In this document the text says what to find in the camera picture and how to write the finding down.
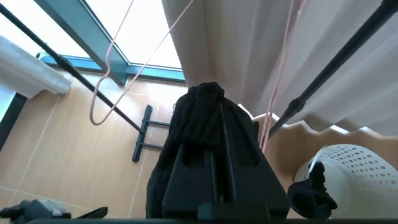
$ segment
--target stand base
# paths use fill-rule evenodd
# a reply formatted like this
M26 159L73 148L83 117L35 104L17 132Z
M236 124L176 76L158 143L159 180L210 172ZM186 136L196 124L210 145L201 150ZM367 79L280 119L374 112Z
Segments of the stand base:
M145 141L145 136L147 134L147 130L148 130L148 126L150 124L154 124L154 125L158 125L161 127L166 127L168 128L170 126L170 124L167 123L162 123L162 122L158 122L158 121L151 121L150 120L150 116L152 114L152 107L151 105L147 105L147 108L145 109L145 113L144 113L144 117L142 119L142 124L141 124L141 130L142 133L138 134L138 138L137 138L137 142L136 142L136 148L134 149L134 152L132 154L132 161L133 162L138 162L140 155L141 155L141 151L142 151L142 147L151 147L154 149L158 149L161 150L163 147L162 146L156 146L153 144L148 144L148 143L144 143Z

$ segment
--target perforated basket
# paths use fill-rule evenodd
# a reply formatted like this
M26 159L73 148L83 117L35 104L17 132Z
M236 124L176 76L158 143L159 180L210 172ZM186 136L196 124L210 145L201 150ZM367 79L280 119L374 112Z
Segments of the perforated basket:
M327 146L297 171L295 182L308 178L312 165L325 166L325 187L338 208L332 218L398 218L398 172L361 146Z

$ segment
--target pink cord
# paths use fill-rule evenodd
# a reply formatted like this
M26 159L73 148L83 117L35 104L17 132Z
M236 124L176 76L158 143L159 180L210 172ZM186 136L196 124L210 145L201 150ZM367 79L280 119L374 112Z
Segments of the pink cord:
M177 19L175 20L175 22L173 23L173 25L170 27L169 31L166 33L166 35L163 37L162 41L160 41L160 44L156 47L156 49L153 51L153 53L150 55L150 57L148 58L148 60L145 62L145 64L142 65L141 69L138 71L137 75L131 80L131 82L128 84L127 88L125 89L125 91L122 93L122 95L119 97L119 99L115 102L115 104L113 105L113 107L109 110L109 112L105 115L105 117L100 121L100 122L95 122L94 121L94 105L95 105L95 99L98 93L98 89L101 85L101 82L109 76L109 73L111 71L111 65L109 62L109 55L111 53L111 50L113 48L114 42L116 40L116 37L118 36L118 33L120 31L120 29L122 28L122 25L124 23L124 21L127 18L127 15L129 14L130 8L132 6L132 3L134 2L134 0L131 1L126 14L123 17L122 22L120 23L120 26L118 28L118 31L116 32L116 35L114 36L111 44L109 45L108 51L106 52L106 67L107 67L107 71L105 73L105 75L100 78L100 80L98 80L97 85L95 86L94 89L94 93L93 93L93 98L91 99L91 106L90 106L90 121L92 124L94 124L95 126L97 125L101 125L102 123L104 123L106 121L106 119L110 116L110 114L112 113L112 111L115 109L116 105L118 105L118 103L121 101L121 99L124 97L124 95L129 91L131 85L134 83L134 81L137 79L137 77L141 74L141 72L143 71L143 69L145 68L145 66L148 64L148 62L151 60L151 58L154 56L154 54L156 53L157 49L159 49L160 45L162 45L163 41L166 39L167 35L172 31L172 29L174 28L174 26L177 24L177 22L180 20L180 18L185 14L185 12L187 11L187 9L192 5L194 0L191 0L188 5L185 7L185 9L181 12L181 14L177 17Z
M280 81L281 81L282 77L284 76L285 64L286 64L287 59L289 58L290 49L291 49L291 46L292 46L292 44L294 42L294 39L295 39L295 33L296 33L296 30L297 30L297 26L299 24L299 19L300 19L300 16L301 16L302 9L303 9L303 7L305 5L305 2L306 2L306 0L302 1L301 5L300 5L300 8L299 8L299 10L297 12L296 21L295 21L294 28L293 28L293 31L292 31L292 38L291 38L289 47L287 48L285 59L283 60L282 56L283 56L283 52L285 50L285 45L286 45L286 41L287 41L287 33L288 33L288 30L289 30L290 17L292 15L292 9L293 9L294 0L291 0L291 2L290 2L290 9L289 9L289 14L287 16L287 22L286 22L286 27L285 27L285 36L284 36L284 41L283 41L283 45L282 45L282 54L280 55L280 60L279 60L279 65L278 65L278 70L277 70L277 77L275 79L274 86L272 88L271 99L269 101L267 113L266 113L266 115L264 117L264 124L262 126L261 140L260 140L260 147L261 147L262 153L265 153L265 151L266 151L269 130L271 128L272 106L274 104L274 99L275 99L278 87L280 85Z

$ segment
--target black garment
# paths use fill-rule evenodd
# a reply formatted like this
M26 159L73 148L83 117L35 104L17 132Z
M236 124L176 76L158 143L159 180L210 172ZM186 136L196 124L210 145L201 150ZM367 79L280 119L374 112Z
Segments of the black garment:
M250 136L251 144L258 146L257 132L250 117L238 105L224 97L224 90L217 83L202 83L191 87L175 105L169 135L148 181L147 218L162 218L162 201L181 143L193 146L190 148L190 153L193 155L195 155L195 150L222 148L218 147L224 144L221 102L225 107L224 113L239 117L245 127L242 131ZM216 159L223 157L223 153L223 151L215 151ZM244 164L245 155L239 155L239 158Z
M293 183L287 190L293 210L305 218L329 218L337 208L336 202L326 192L325 168L317 162L307 180Z

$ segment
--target bright window light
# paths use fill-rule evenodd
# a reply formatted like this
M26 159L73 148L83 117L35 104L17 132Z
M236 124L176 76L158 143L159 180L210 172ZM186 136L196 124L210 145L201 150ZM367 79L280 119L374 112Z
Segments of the bright window light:
M125 15L131 0L86 0L111 37ZM131 63L145 63L169 31L161 0L135 0L116 39ZM149 62L150 65L181 68L169 35Z
M53 48L56 53L78 57L88 54L33 0L0 0L19 20ZM35 56L42 49L12 22L0 15L0 35Z

